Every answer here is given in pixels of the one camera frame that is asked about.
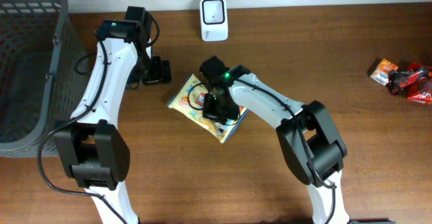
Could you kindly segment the beige snack bag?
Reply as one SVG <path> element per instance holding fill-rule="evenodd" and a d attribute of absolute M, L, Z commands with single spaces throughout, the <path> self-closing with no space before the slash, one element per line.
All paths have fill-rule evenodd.
<path fill-rule="evenodd" d="M 226 94 L 222 87 L 214 84 L 207 86 L 206 82 L 201 81 L 195 74 L 191 73 L 185 79 L 177 94 L 170 99 L 167 106 L 185 115 L 192 122 L 216 137 L 219 143 L 223 144 L 234 135 L 248 114 L 249 109 L 238 105 L 240 117 L 235 121 L 216 122 L 205 119 L 203 117 L 203 105 L 206 93 Z"/>

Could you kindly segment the small orange tissue pack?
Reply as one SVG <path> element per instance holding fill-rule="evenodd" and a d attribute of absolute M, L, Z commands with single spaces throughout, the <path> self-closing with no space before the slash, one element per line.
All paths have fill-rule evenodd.
<path fill-rule="evenodd" d="M 382 59 L 375 67 L 373 67 L 369 77 L 379 84 L 387 86 L 389 83 L 389 73 L 397 70 L 398 66 L 396 64 L 387 59 Z"/>

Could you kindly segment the black and red snack packet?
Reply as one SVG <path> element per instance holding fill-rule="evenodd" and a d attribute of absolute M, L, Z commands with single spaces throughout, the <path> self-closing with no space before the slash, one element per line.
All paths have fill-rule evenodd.
<path fill-rule="evenodd" d="M 392 95 L 396 95 L 420 79 L 430 78 L 431 70 L 426 66 L 422 66 L 417 70 L 411 70 L 408 72 L 390 71 L 388 76 L 389 90 Z"/>

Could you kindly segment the red candy bag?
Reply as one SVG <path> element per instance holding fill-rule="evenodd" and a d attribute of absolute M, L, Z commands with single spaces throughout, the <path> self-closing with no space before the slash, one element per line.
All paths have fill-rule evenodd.
<path fill-rule="evenodd" d="M 422 104 L 431 104 L 431 66 L 411 63 L 409 71 L 417 71 L 422 68 L 425 72 L 418 80 L 408 87 L 407 99 Z"/>

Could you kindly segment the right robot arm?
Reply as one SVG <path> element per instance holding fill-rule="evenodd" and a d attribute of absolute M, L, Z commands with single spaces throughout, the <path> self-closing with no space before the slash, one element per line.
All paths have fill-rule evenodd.
<path fill-rule="evenodd" d="M 243 65 L 228 68 L 213 56 L 200 72 L 208 93 L 203 116 L 218 123 L 239 120 L 244 107 L 268 123 L 277 134 L 289 170 L 307 189 L 314 223 L 349 223 L 341 191 L 348 151 L 329 111 L 319 101 L 289 99 L 262 83 Z"/>

